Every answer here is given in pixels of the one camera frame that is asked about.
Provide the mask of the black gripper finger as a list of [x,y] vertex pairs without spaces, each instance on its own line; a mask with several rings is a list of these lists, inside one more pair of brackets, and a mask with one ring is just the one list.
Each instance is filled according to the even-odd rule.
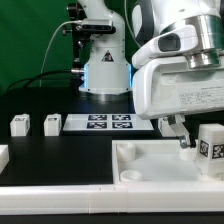
[[185,116],[181,114],[170,115],[168,118],[168,124],[175,135],[179,138],[180,147],[182,149],[195,148],[195,138],[188,132],[184,126]]

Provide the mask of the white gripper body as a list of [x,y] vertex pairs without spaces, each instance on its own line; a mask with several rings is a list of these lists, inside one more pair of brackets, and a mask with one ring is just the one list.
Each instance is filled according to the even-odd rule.
[[151,39],[133,55],[133,102],[139,117],[224,109],[224,55],[215,67],[192,68],[187,57],[198,43],[196,28],[185,25]]

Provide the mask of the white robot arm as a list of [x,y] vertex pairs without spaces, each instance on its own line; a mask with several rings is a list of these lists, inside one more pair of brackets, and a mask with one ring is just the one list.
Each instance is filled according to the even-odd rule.
[[139,49],[125,59],[125,23],[104,0],[79,0],[95,31],[84,65],[82,92],[91,96],[133,93],[136,114],[145,120],[168,119],[183,148],[194,138],[184,117],[224,109],[224,0],[137,0],[132,11]]

